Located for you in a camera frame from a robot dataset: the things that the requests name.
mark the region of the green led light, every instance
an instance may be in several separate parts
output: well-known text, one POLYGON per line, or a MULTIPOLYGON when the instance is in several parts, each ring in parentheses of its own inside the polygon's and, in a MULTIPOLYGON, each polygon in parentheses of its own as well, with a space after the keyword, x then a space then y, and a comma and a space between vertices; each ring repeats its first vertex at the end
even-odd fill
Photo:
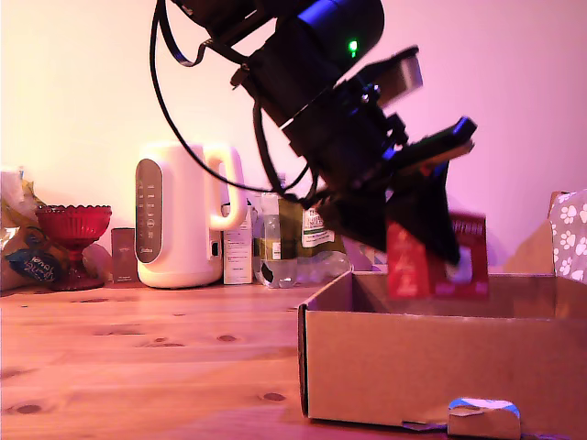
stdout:
POLYGON ((350 52, 352 58, 355 58, 355 56, 357 55, 358 49, 359 49, 359 42, 356 39, 353 39, 349 43, 349 52, 350 52))

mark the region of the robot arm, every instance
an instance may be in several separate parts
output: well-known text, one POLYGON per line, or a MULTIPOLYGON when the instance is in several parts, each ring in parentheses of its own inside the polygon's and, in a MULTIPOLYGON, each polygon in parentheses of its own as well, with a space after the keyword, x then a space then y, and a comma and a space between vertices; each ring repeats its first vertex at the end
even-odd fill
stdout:
MULTIPOLYGON (((422 85, 418 47, 340 81, 379 41, 381 0, 173 2, 207 30, 207 47, 239 64, 231 83, 254 99, 255 133, 274 191, 304 207, 315 206, 327 228, 374 248, 385 250, 386 221, 394 220, 444 260, 459 262, 445 185, 449 161, 471 151, 476 125, 462 117, 434 136, 409 143, 400 117, 385 115, 385 106, 422 85), (232 49, 272 18, 277 18, 276 30, 261 48, 249 57, 232 49), (262 132, 261 108, 307 160, 314 185, 303 199, 279 183, 262 132), (317 192, 318 175, 327 187, 317 192)), ((203 50, 190 63, 175 45, 165 0, 157 2, 157 23, 177 61, 194 65, 202 59, 203 50)))

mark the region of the electric kettle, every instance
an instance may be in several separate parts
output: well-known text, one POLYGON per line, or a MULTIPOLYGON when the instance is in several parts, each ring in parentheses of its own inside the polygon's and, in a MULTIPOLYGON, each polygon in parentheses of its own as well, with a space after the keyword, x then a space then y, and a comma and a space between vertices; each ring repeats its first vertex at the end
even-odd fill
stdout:
MULTIPOLYGON (((190 144, 212 170, 224 165, 227 179, 242 183, 237 151, 226 144, 190 144)), ((136 170, 135 250, 138 277, 157 288, 209 284, 222 277, 221 231, 242 224, 244 191, 228 185, 230 213, 224 217, 225 184, 203 170, 178 142, 141 148, 136 170)))

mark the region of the paw print fabric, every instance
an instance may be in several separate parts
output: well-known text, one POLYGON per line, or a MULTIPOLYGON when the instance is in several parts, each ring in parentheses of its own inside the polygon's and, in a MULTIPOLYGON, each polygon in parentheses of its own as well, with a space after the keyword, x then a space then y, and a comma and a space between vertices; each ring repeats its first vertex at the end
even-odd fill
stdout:
POLYGON ((557 276, 587 284, 587 190, 556 197, 548 219, 557 276))

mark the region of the kettle handle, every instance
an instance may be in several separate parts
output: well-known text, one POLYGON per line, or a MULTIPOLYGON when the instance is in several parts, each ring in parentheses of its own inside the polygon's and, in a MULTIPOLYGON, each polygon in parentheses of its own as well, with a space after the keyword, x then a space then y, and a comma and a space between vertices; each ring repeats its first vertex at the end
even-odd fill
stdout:
MULTIPOLYGON (((224 164, 227 179, 244 183, 240 156, 237 150, 227 144, 208 144, 203 148, 205 162, 214 171, 218 172, 220 164, 224 164)), ((219 191, 218 184, 212 185, 212 191, 219 191)), ((238 227, 247 216, 247 197, 244 190, 233 185, 228 185, 228 200, 230 201, 230 213, 224 217, 220 212, 219 203, 210 205, 210 228, 216 231, 225 231, 238 227)))

